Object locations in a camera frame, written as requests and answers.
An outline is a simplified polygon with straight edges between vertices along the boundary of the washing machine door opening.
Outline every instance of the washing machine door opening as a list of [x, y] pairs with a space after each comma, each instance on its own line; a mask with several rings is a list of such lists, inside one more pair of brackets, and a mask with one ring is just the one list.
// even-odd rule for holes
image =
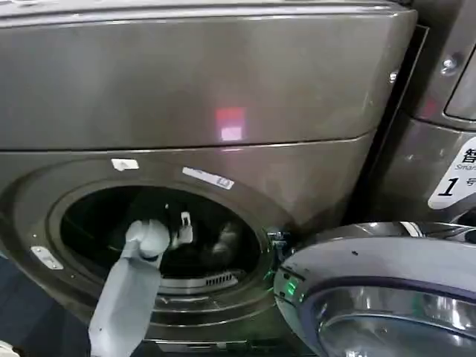
[[276, 273], [277, 305], [318, 356], [474, 356], [475, 230], [390, 222], [318, 234]]
[[[148, 219], [157, 219], [170, 232], [160, 294], [228, 288], [258, 264], [256, 235], [234, 212], [203, 196], [165, 187], [125, 186], [90, 193], [66, 210], [60, 234], [89, 271], [106, 278], [119, 259], [129, 226]], [[192, 237], [183, 237], [184, 225], [191, 225]]]

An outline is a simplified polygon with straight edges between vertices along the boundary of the green led light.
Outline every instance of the green led light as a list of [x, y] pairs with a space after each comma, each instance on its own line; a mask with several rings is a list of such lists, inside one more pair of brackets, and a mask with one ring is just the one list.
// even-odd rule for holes
[[294, 295], [295, 294], [295, 291], [296, 291], [296, 285], [295, 283], [293, 283], [292, 281], [289, 281], [288, 282], [288, 293], [290, 295]]

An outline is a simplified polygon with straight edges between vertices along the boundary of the machine top panel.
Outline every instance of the machine top panel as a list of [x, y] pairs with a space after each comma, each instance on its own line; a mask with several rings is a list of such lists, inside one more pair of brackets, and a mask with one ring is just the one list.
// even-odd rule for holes
[[416, 21], [390, 2], [146, 4], [0, 5], [0, 149], [357, 138]]
[[[184, 9], [193, 7], [205, 7], [208, 10], [213, 7], [228, 7], [233, 12], [237, 7], [253, 8], [248, 9], [249, 14], [272, 13], [393, 13], [402, 9], [399, 5], [385, 1], [358, 1], [358, 0], [317, 0], [309, 1], [289, 1], [289, 0], [0, 0], [0, 18], [10, 18], [11, 16], [36, 16], [36, 15], [57, 15], [60, 13], [75, 13], [69, 21], [77, 22], [83, 19], [90, 19], [90, 11], [148, 11], [152, 13], [154, 9]], [[221, 16], [226, 16], [230, 11], [221, 11]], [[200, 12], [190, 13], [190, 16], [202, 16]]]

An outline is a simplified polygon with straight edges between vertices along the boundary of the metallic gray machine panel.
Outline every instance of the metallic gray machine panel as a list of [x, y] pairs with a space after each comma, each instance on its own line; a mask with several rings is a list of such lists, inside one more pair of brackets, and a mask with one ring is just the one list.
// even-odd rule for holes
[[[8, 168], [0, 178], [2, 245], [28, 276], [86, 321], [102, 280], [61, 243], [65, 210], [91, 192], [122, 185], [156, 185], [199, 194], [250, 225], [259, 237], [260, 263], [246, 283], [213, 298], [195, 303], [187, 300], [190, 297], [157, 299], [149, 337], [174, 341], [277, 337], [283, 324], [272, 309], [272, 275], [266, 273], [274, 252], [266, 232], [295, 227], [306, 233], [337, 225], [372, 138], [368, 134], [346, 141], [202, 149], [5, 152], [0, 154], [0, 164]], [[118, 171], [112, 158], [133, 158], [139, 169]], [[183, 167], [224, 176], [234, 186], [225, 190], [186, 176]], [[48, 269], [29, 253], [32, 245], [47, 247], [65, 268]], [[178, 327], [176, 321], [187, 326]], [[223, 328], [225, 322], [230, 328]]]
[[0, 149], [356, 138], [380, 120], [416, 13], [345, 4], [259, 21], [239, 9], [161, 19], [157, 7], [155, 19], [101, 22], [97, 13], [2, 28]]
[[429, 26], [425, 47], [408, 87], [402, 108], [412, 117], [460, 129], [476, 123], [450, 101], [475, 48], [476, 2], [472, 0], [415, 0], [419, 21]]
[[412, 119], [400, 113], [381, 154], [370, 193], [368, 219], [452, 222], [475, 206], [473, 194], [456, 204], [433, 210], [428, 199], [462, 145], [476, 136]]
[[446, 108], [446, 113], [462, 119], [476, 120], [476, 56], [473, 55]]

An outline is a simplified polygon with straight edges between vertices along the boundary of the white robotic arm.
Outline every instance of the white robotic arm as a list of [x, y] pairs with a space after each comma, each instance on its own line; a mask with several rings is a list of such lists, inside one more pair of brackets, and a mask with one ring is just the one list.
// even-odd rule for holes
[[130, 357], [144, 339], [169, 244], [169, 231], [159, 221], [131, 224], [89, 324], [91, 356]]

